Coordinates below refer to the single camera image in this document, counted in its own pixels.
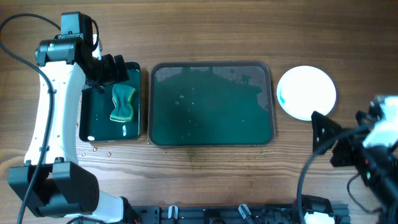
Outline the yellow green sponge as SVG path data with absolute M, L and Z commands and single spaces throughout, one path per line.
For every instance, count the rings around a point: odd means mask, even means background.
M 115 84 L 112 89 L 112 99 L 114 109 L 112 110 L 109 118 L 111 121 L 125 123 L 133 120 L 134 108 L 132 100 L 136 89 L 127 86 Z

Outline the white plate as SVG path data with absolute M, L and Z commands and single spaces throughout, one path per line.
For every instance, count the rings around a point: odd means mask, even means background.
M 333 80 L 317 67 L 302 65 L 283 74 L 277 84 L 277 100 L 291 117 L 310 121 L 314 111 L 327 115 L 335 107 Z

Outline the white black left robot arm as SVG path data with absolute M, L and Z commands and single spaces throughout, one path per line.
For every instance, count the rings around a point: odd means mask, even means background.
M 94 222 L 139 223 L 140 218 L 124 197 L 100 190 L 97 178 L 80 167 L 76 132 L 83 140 L 118 141 L 141 134 L 141 76 L 124 82 L 133 89 L 132 118 L 111 118 L 114 82 L 104 84 L 103 95 L 94 94 L 84 64 L 95 66 L 99 77 L 105 57 L 97 35 L 89 42 L 80 37 L 43 41 L 36 53 L 40 98 L 34 136 L 24 165 L 9 171 L 9 185 L 22 206 L 36 217 L 77 217 Z

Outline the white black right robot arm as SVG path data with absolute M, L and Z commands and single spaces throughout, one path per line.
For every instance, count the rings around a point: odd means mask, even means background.
M 374 210 L 380 223 L 397 223 L 397 96 L 377 96 L 367 112 L 356 113 L 358 127 L 344 129 L 325 115 L 314 111 L 313 153 L 305 163 L 297 185 L 299 223 L 311 223 L 315 217 L 328 214 L 318 212 L 303 202 L 303 183 L 312 162 L 333 150 L 330 162 L 334 167 L 353 166 L 366 187 L 381 203 Z

